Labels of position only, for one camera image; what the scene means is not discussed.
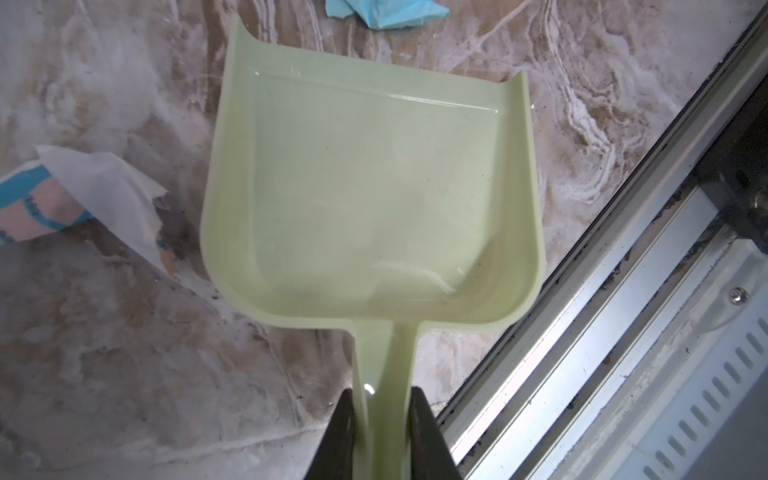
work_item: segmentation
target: dustpan handle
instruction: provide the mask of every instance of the dustpan handle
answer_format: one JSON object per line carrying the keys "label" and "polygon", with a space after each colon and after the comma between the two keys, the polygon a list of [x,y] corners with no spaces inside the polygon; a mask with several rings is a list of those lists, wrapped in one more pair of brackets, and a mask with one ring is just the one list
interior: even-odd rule
{"label": "dustpan handle", "polygon": [[416,328],[408,323],[358,323],[353,362],[354,480],[410,476],[406,423],[416,337]]}

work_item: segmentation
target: plastic dustpan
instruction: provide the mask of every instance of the plastic dustpan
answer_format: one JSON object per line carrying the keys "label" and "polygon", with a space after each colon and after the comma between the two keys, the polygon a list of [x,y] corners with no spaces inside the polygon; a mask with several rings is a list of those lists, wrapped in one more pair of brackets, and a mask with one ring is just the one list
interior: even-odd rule
{"label": "plastic dustpan", "polygon": [[501,329],[541,287],[530,111],[524,74],[381,65],[233,23],[203,258],[245,314],[354,335],[357,478],[408,470],[419,334]]}

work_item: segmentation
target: dustpan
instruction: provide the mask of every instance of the dustpan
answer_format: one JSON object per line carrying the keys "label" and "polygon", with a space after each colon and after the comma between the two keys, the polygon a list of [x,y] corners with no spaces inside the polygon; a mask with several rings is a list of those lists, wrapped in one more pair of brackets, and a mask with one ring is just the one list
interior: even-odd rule
{"label": "dustpan", "polygon": [[268,45],[235,18],[200,230],[245,314],[354,335],[355,477],[403,478],[419,335],[501,329],[541,287],[525,74]]}

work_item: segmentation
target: floor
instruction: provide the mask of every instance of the floor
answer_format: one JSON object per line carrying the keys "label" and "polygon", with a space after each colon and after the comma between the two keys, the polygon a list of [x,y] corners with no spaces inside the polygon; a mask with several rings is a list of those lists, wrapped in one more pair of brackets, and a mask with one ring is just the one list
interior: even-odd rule
{"label": "floor", "polygon": [[[738,38],[762,0],[459,0],[374,32],[322,0],[0,6],[0,173],[36,144],[110,151],[169,191],[162,277],[95,222],[0,249],[0,472],[16,478],[301,478],[353,343],[234,311],[197,228],[227,32],[502,81],[528,71],[548,271]],[[498,334],[432,333],[435,410]]]}

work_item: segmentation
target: blue crumpled paper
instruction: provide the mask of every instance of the blue crumpled paper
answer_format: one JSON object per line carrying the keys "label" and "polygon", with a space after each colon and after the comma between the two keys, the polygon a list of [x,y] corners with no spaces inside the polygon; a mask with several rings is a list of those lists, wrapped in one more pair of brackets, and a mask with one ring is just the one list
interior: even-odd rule
{"label": "blue crumpled paper", "polygon": [[431,0],[326,0],[329,17],[346,18],[353,13],[374,30],[417,27],[435,18],[445,18],[449,10]]}

